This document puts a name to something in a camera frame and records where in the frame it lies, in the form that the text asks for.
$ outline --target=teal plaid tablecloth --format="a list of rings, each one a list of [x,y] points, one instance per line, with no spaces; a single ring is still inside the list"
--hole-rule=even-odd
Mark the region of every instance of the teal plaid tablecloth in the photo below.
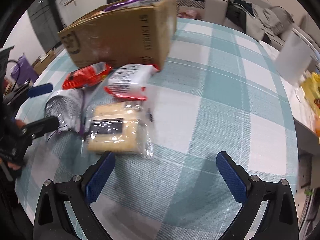
[[[36,83],[57,90],[76,67],[61,53]],[[225,150],[249,174],[295,190],[297,142],[280,77],[263,47],[249,36],[208,22],[178,19],[162,72],[150,79],[156,92],[155,156],[116,157],[116,167],[98,201],[91,205],[114,239],[218,239],[238,212],[215,158]],[[29,99],[18,118],[43,117],[48,95]],[[98,91],[90,103],[111,102]],[[80,153],[81,139],[69,133],[29,147],[28,164],[16,192],[34,220],[44,180],[69,180],[95,163]],[[257,229],[265,204],[249,236]],[[80,238],[84,237],[67,206]]]

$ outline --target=white snack bag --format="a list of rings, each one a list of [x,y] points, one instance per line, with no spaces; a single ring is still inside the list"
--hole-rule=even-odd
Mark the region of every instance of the white snack bag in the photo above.
[[[56,131],[48,134],[50,138],[55,132],[75,131],[82,134],[82,112],[84,108],[84,91],[82,89],[57,90],[47,100],[44,117],[55,116],[59,120]]]
[[[157,71],[155,65],[124,65],[104,81],[108,83],[104,90],[116,98],[145,101],[148,79]]]

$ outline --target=screw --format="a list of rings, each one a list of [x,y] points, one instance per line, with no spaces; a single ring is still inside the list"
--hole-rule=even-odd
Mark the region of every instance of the screw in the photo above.
[[[47,180],[44,182],[44,185],[45,185],[45,186],[48,186],[48,185],[50,185],[50,183],[51,183],[51,180],[50,180],[50,179],[47,179]]]
[[[286,179],[281,179],[281,183],[285,186],[287,186],[289,183]]]
[[[260,178],[259,178],[257,175],[252,175],[252,176],[251,176],[251,179],[252,179],[253,181],[256,181],[256,182],[257,182],[257,181],[259,181]]]
[[[81,180],[81,175],[75,175],[75,176],[73,176],[72,180],[73,180],[74,182],[77,182],[77,181]]]

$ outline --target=plastic bag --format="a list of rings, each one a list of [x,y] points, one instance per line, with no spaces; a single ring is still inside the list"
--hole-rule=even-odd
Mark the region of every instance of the plastic bag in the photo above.
[[[152,115],[143,102],[130,101],[89,106],[86,119],[86,145],[89,151],[153,156]]]
[[[201,20],[201,14],[196,10],[186,10],[178,13],[178,18]]]
[[[63,82],[63,89],[92,87],[102,80],[110,73],[112,67],[105,62],[93,64],[68,74]]]
[[[315,132],[320,137],[320,117],[315,115]]]
[[[116,98],[145,101],[148,79],[157,71],[156,65],[124,65],[104,81],[104,90]]]
[[[313,72],[311,77],[301,84],[301,87],[312,110],[320,116],[320,75]]]
[[[60,125],[57,132],[73,130],[83,133],[81,131],[83,107],[82,89],[57,90],[45,104],[44,117],[53,115],[58,118]]]

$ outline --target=blue gripper pad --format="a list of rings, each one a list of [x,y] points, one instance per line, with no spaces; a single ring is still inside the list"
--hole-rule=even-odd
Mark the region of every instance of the blue gripper pad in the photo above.
[[[115,165],[115,155],[110,152],[85,187],[85,202],[88,205],[97,201]]]
[[[216,165],[236,202],[244,204],[247,200],[247,188],[221,152],[217,154]]]
[[[27,92],[27,95],[30,98],[34,98],[34,97],[37,97],[40,95],[50,93],[50,92],[52,92],[52,90],[53,90],[52,84],[47,83],[47,84],[43,84],[43,85],[36,86],[36,87],[30,87]]]

